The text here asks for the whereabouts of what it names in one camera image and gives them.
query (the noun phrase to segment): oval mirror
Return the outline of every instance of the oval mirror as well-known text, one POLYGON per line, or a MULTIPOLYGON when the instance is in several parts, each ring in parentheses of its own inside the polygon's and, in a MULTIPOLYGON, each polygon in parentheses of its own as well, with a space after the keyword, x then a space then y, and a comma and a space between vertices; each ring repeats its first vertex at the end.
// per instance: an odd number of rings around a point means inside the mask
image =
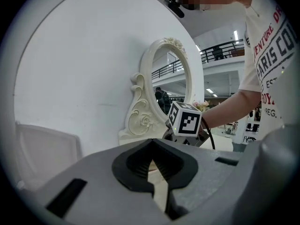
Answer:
POLYGON ((165 115, 173 101, 184 102, 187 85, 182 62, 169 48, 159 48, 152 63, 152 86, 155 98, 165 115))
POLYGON ((188 58, 177 39, 153 42, 142 57, 140 72, 133 74, 131 80, 134 98, 125 119, 125 129, 119 132, 120 145, 162 138, 172 101, 192 103, 188 58))

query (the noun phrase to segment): black railing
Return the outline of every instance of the black railing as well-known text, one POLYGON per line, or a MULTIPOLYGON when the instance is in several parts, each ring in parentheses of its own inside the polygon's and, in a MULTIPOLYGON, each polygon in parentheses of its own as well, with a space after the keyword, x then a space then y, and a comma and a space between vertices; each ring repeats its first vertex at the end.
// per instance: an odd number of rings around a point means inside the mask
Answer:
POLYGON ((160 78, 161 76, 164 76, 166 74, 176 73, 182 70, 184 70, 182 63, 180 62, 180 60, 176 60, 175 62, 171 62, 170 64, 154 71, 152 73, 152 79, 160 78))
POLYGON ((245 55, 243 39, 218 44, 201 50, 202 64, 245 55))
MULTIPOLYGON (((222 43, 213 47, 201 50, 202 64, 245 55, 243 39, 222 43)), ((183 65, 180 60, 171 62, 152 73, 152 79, 160 78, 169 73, 182 71, 183 65)))

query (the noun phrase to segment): person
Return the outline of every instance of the person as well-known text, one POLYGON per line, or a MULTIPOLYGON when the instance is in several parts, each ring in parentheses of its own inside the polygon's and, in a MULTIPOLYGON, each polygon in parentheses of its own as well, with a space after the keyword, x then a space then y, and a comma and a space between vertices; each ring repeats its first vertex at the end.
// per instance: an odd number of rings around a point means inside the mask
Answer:
MULTIPOLYGON (((261 120, 261 112, 260 112, 259 106, 257 106, 255 108, 255 119, 254 120, 255 121, 260 121, 261 120)), ((254 124, 252 132, 257 132, 258 128, 259 128, 259 125, 258 124, 254 124)))
POLYGON ((214 47, 212 54, 215 57, 215 61, 224 59, 223 51, 222 51, 222 48, 220 48, 220 47, 214 47))
POLYGON ((161 110, 168 115, 170 108, 171 108, 171 102, 169 99, 169 95, 161 90, 160 87, 157 87, 155 89, 155 98, 157 99, 158 105, 161 108, 161 110))
POLYGON ((239 120, 262 101, 258 139, 283 125, 269 94, 270 87, 298 56, 298 39, 283 10, 274 0, 182 0, 184 4, 230 4, 239 2, 246 11, 245 66, 239 90, 203 113, 209 128, 239 120))
MULTIPOLYGON (((253 117, 253 111, 251 111, 251 112, 249 113, 248 120, 252 120, 252 119, 251 119, 252 117, 253 117)), ((247 128, 246 128, 246 131, 250 131, 250 129, 251 129, 251 123, 248 123, 248 124, 247 124, 247 128)))

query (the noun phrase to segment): black slot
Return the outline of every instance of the black slot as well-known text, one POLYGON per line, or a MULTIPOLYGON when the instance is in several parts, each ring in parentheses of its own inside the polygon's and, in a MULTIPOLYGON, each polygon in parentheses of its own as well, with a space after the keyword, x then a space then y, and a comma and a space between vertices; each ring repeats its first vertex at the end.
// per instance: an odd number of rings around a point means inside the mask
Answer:
POLYGON ((46 208, 56 216, 64 217, 86 184, 82 179, 73 179, 46 208))
POLYGON ((239 162, 237 160, 225 158, 225 157, 218 157, 215 159, 216 162, 224 163, 231 166, 236 166, 239 162))
POLYGON ((158 139, 148 139, 117 156, 112 163, 112 172, 115 178, 129 190, 151 192, 153 195, 154 186, 147 181, 152 160, 168 183, 165 213, 171 219, 187 214, 185 208, 176 205, 172 190, 186 187, 198 172, 198 163, 191 155, 158 139))
POLYGON ((187 140, 187 139, 184 141, 184 143, 183 143, 183 144, 185 144, 185 145, 190 145, 190 143, 188 142, 188 140, 187 140))

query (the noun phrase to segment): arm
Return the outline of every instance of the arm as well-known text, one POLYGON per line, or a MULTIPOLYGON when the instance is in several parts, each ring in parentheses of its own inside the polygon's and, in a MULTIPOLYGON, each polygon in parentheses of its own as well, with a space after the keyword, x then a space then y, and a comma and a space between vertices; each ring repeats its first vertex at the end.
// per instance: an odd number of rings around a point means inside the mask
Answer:
POLYGON ((245 43, 245 67, 237 93, 202 114, 210 128, 236 121, 249 114, 261 100, 260 83, 250 46, 245 43))
POLYGON ((210 128, 215 128, 245 117, 260 100, 260 92, 239 90, 218 106, 205 111, 202 116, 210 128))

